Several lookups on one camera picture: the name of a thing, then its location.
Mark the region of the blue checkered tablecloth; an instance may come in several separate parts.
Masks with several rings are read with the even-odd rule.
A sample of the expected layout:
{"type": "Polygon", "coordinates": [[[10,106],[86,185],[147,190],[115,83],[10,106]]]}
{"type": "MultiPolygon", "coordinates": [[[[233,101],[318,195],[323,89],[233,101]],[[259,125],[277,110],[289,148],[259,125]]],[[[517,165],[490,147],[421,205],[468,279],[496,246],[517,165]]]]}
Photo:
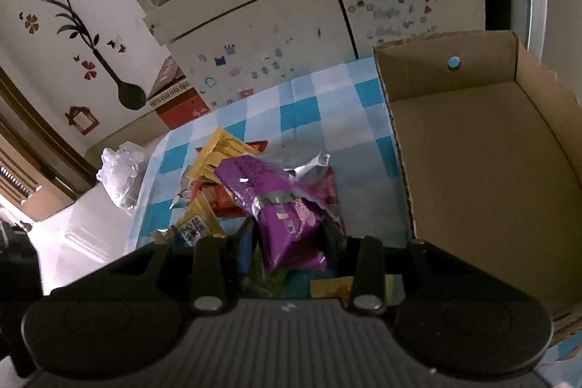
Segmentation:
{"type": "Polygon", "coordinates": [[[375,63],[364,58],[285,82],[168,133],[145,172],[126,252],[180,217],[172,201],[183,170],[217,127],[245,142],[266,140],[267,153],[281,160],[294,152],[328,152],[346,232],[406,245],[410,225],[392,127],[375,63]]]}

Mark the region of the silver foil snack bag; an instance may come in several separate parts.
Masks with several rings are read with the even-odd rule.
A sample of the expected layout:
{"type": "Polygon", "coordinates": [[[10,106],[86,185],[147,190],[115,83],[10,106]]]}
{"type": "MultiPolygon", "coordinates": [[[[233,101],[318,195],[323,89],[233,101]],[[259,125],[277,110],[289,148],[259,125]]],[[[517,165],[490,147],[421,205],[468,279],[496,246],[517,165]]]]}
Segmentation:
{"type": "Polygon", "coordinates": [[[317,152],[309,160],[300,160],[298,164],[286,167],[285,171],[293,176],[303,187],[313,190],[324,179],[330,168],[330,154],[317,152]]]}

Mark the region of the red brown carton box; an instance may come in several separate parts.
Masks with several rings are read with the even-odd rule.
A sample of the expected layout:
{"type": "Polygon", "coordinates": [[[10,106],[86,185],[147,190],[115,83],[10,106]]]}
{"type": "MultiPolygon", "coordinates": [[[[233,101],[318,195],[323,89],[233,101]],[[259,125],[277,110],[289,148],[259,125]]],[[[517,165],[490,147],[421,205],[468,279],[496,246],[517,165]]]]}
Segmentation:
{"type": "Polygon", "coordinates": [[[147,101],[171,130],[210,112],[172,56],[162,64],[147,101]]]}

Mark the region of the purple snack bag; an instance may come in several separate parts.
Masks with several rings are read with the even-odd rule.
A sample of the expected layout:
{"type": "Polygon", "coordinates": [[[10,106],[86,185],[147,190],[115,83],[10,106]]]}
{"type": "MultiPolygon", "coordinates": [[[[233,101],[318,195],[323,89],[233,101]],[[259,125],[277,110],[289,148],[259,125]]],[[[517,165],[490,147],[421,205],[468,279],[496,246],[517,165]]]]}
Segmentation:
{"type": "Polygon", "coordinates": [[[299,178],[251,155],[222,160],[215,175],[259,225],[259,246],[267,272],[327,268],[317,233],[327,212],[299,178]]]}

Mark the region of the orange snack bag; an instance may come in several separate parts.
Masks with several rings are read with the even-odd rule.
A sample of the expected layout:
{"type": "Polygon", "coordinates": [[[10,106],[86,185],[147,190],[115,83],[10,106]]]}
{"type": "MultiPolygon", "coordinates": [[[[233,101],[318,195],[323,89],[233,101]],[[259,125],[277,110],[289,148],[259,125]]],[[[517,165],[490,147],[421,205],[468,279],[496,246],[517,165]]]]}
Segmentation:
{"type": "MultiPolygon", "coordinates": [[[[247,143],[263,153],[268,145],[268,140],[247,143]]],[[[244,212],[235,203],[225,186],[219,180],[218,183],[206,182],[202,180],[192,180],[187,184],[187,191],[190,192],[188,200],[192,200],[197,195],[203,195],[209,202],[214,214],[217,217],[242,217],[244,212]]]]}

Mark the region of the crumpled white plastic bag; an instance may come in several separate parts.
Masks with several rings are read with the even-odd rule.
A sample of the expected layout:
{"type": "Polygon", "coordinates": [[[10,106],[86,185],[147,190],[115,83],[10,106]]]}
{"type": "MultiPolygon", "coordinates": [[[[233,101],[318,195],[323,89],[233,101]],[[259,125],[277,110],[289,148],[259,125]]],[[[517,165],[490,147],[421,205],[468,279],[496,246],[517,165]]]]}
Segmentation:
{"type": "Polygon", "coordinates": [[[133,216],[148,167],[150,154],[139,145],[125,142],[116,150],[104,148],[97,180],[104,186],[111,202],[133,216]]]}

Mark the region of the pink snack bag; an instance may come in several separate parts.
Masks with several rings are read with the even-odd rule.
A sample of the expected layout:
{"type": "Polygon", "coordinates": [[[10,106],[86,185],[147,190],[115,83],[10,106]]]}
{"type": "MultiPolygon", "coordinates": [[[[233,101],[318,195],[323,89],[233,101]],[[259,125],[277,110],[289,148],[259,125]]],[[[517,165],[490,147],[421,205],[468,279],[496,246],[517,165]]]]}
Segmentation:
{"type": "Polygon", "coordinates": [[[327,214],[335,221],[340,232],[345,235],[345,226],[339,206],[334,180],[334,169],[329,167],[315,183],[309,186],[314,196],[326,206],[327,214]]]}

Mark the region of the white sideboard cabinet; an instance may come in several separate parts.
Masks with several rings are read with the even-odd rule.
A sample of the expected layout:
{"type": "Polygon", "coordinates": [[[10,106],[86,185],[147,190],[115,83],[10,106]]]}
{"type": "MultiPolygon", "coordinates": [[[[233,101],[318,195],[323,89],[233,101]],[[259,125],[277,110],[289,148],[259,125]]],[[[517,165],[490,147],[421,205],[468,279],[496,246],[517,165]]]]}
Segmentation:
{"type": "Polygon", "coordinates": [[[153,38],[211,108],[369,55],[485,25],[485,0],[137,0],[153,38]]]}

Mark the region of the cardboard box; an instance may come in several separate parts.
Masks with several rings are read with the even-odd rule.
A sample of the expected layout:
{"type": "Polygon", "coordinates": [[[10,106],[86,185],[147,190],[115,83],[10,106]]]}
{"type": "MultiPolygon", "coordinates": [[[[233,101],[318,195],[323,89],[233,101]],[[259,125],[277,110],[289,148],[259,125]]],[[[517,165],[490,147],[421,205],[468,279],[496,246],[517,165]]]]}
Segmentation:
{"type": "Polygon", "coordinates": [[[383,42],[374,59],[417,238],[581,330],[581,106],[511,31],[383,42]]]}

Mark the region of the yellow black label snack packet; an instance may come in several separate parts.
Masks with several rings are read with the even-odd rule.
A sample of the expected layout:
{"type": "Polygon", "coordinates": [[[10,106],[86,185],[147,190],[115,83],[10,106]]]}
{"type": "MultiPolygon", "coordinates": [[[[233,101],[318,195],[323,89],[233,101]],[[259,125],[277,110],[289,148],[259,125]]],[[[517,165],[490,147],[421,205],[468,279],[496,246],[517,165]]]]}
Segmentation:
{"type": "Polygon", "coordinates": [[[197,245],[201,238],[226,235],[208,200],[201,194],[190,202],[182,216],[173,224],[173,230],[190,247],[197,245]]]}

